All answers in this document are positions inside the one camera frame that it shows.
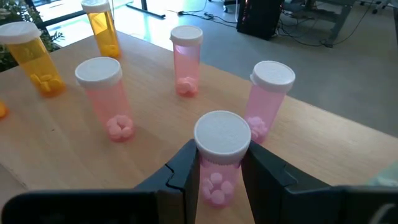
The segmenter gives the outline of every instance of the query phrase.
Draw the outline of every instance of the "gray carpet floor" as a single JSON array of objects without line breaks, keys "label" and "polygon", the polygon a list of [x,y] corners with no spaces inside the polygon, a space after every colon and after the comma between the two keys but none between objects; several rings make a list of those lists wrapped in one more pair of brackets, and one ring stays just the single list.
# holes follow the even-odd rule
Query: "gray carpet floor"
[{"label": "gray carpet floor", "polygon": [[[205,3],[186,0],[166,5],[170,3],[164,2],[164,7],[171,11],[198,10]],[[203,12],[234,21],[234,6],[229,7],[230,13],[226,14],[222,5],[221,1],[213,0],[206,4]],[[328,4],[319,5],[319,8],[336,9]],[[352,33],[366,9],[367,6],[355,5],[337,42]],[[376,15],[370,11],[356,32],[332,49],[305,46],[284,36],[266,41],[238,33],[234,27],[193,16],[178,17],[170,11],[165,20],[159,20],[120,7],[115,10],[115,23],[118,30],[166,49],[171,49],[169,37],[173,27],[179,24],[198,26],[203,29],[205,36],[201,51],[203,63],[245,79],[249,78],[253,66],[261,60],[285,63],[297,76],[290,96],[398,137],[398,48],[393,9],[387,7]],[[285,24],[295,24],[295,20],[287,16],[281,19]],[[309,20],[301,23],[294,35],[305,34],[300,41],[317,44],[328,35],[332,26],[328,22]],[[85,31],[76,36],[77,29]],[[64,32],[65,40],[61,45],[68,45],[92,34],[86,16],[78,18],[78,22],[71,24],[66,21],[49,30]]]}]

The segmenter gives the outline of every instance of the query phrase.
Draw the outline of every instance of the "orange pill bottle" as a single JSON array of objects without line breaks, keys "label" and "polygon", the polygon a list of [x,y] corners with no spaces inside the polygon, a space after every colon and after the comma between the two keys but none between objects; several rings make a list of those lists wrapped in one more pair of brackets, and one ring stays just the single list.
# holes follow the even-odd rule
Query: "orange pill bottle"
[{"label": "orange pill bottle", "polygon": [[40,93],[52,97],[63,92],[65,84],[40,39],[41,34],[32,22],[0,26],[0,42],[6,45]]},{"label": "orange pill bottle", "polygon": [[8,109],[6,105],[0,101],[0,119],[5,118],[7,114],[8,114]]},{"label": "orange pill bottle", "polygon": [[108,0],[82,0],[102,56],[118,58],[120,48]]}]

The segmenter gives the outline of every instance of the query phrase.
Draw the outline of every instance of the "pill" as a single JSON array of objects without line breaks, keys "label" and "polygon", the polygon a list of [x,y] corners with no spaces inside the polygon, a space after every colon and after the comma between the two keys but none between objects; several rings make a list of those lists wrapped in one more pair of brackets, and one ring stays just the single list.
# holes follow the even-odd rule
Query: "pill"
[{"label": "pill", "polygon": [[213,184],[211,183],[211,181],[207,178],[203,179],[203,183],[202,183],[203,187],[208,188],[209,190],[213,189]]},{"label": "pill", "polygon": [[7,108],[4,103],[0,103],[0,118],[4,117],[7,114]]},{"label": "pill", "polygon": [[122,127],[132,128],[132,120],[126,115],[116,115],[118,124]]},{"label": "pill", "polygon": [[111,127],[111,126],[117,126],[118,125],[118,121],[116,118],[111,118],[108,120],[108,122],[106,123],[107,127]]},{"label": "pill", "polygon": [[229,181],[224,181],[221,184],[221,190],[225,193],[225,194],[231,194],[234,192],[234,186],[231,184],[231,182]]},{"label": "pill", "polygon": [[211,198],[210,189],[208,189],[207,187],[202,187],[201,191],[202,191],[203,196],[205,197],[205,199],[209,200]]},{"label": "pill", "polygon": [[263,134],[263,130],[260,127],[253,127],[251,131],[257,133],[258,135]]},{"label": "pill", "polygon": [[52,75],[42,75],[42,76],[40,76],[40,80],[42,80],[43,82],[49,81],[51,78],[52,78]]},{"label": "pill", "polygon": [[122,136],[123,136],[124,138],[130,137],[131,134],[132,134],[132,129],[131,129],[131,128],[129,128],[129,127],[124,127],[124,128],[123,128],[123,130],[122,130]]},{"label": "pill", "polygon": [[40,80],[37,77],[37,75],[30,75],[30,80],[32,80],[32,83],[35,85],[40,85]]},{"label": "pill", "polygon": [[216,205],[222,205],[225,202],[225,195],[222,190],[215,190],[211,193],[211,201]]},{"label": "pill", "polygon": [[51,88],[50,88],[50,85],[49,85],[48,82],[42,82],[42,83],[40,84],[40,89],[41,89],[42,91],[46,92],[46,93],[51,91]]},{"label": "pill", "polygon": [[259,124],[265,124],[265,122],[263,122],[263,120],[258,116],[248,118],[248,123],[249,125],[251,124],[253,126],[257,126]]},{"label": "pill", "polygon": [[193,92],[196,90],[195,80],[191,77],[179,78],[177,80],[177,91],[179,93]]},{"label": "pill", "polygon": [[251,138],[257,139],[259,137],[259,133],[255,130],[251,130]]},{"label": "pill", "polygon": [[220,173],[215,172],[210,175],[210,180],[213,184],[220,184],[223,181],[223,176]]},{"label": "pill", "polygon": [[58,90],[62,86],[62,81],[57,78],[53,78],[49,81],[49,85],[51,89]]},{"label": "pill", "polygon": [[110,126],[108,132],[114,137],[120,137],[122,135],[122,129],[117,125]]}]

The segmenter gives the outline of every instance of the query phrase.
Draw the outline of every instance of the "table leg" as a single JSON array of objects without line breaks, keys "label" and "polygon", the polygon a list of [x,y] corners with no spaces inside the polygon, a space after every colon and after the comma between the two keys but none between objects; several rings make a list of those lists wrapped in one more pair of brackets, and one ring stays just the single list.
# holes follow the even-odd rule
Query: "table leg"
[{"label": "table leg", "polygon": [[141,0],[141,2],[139,1],[129,2],[126,4],[126,6],[144,13],[148,13],[155,17],[159,17],[161,19],[164,19],[166,17],[166,15],[163,12],[155,12],[154,10],[149,11],[147,0]]},{"label": "table leg", "polygon": [[338,16],[336,22],[335,22],[335,26],[331,29],[331,34],[329,36],[329,38],[326,40],[325,45],[327,47],[332,47],[334,41],[336,40],[341,28],[343,27],[344,23],[346,22],[346,19],[348,17],[349,12],[351,11],[352,6],[350,5],[345,5],[343,6],[343,8],[341,9],[341,13]]}]

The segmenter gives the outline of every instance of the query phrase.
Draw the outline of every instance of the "wooden table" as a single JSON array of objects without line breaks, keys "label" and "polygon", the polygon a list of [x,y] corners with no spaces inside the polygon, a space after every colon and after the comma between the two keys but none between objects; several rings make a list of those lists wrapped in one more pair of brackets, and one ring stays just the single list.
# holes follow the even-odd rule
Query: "wooden table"
[{"label": "wooden table", "polygon": [[[198,96],[181,98],[172,52],[122,33],[119,41],[137,125],[133,141],[109,141],[76,85],[76,66],[100,56],[93,37],[51,54],[68,85],[56,98],[41,98],[19,67],[0,75],[0,98],[11,111],[0,121],[0,203],[26,190],[132,188],[193,137],[204,113],[244,114],[248,81],[201,65]],[[263,146],[331,185],[362,184],[398,158],[396,138],[290,97]],[[207,221],[253,222],[242,180],[230,207],[198,203],[197,223]]]}]

